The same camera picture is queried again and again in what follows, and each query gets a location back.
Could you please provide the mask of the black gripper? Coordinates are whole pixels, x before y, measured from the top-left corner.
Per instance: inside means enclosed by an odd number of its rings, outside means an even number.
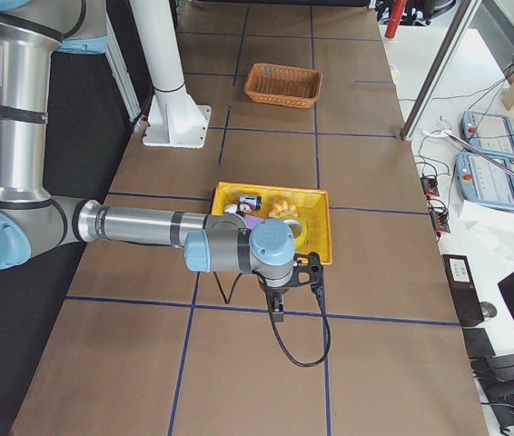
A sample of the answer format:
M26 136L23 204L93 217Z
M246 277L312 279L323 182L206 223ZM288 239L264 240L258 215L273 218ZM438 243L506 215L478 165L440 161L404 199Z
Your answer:
M286 288L273 288L262 276L258 277L258 282L265 294L268 311L271 313L284 313L284 294Z

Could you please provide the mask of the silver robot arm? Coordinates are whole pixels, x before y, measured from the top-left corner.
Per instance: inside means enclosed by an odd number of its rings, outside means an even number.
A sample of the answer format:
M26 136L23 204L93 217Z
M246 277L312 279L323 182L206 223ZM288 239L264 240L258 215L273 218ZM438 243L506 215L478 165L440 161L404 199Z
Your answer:
M66 243L172 246L191 271L255 275L269 314L282 315L299 277L286 223L249 227L235 213L123 208L44 188L52 54L101 54L106 46L103 1L0 1L0 270Z

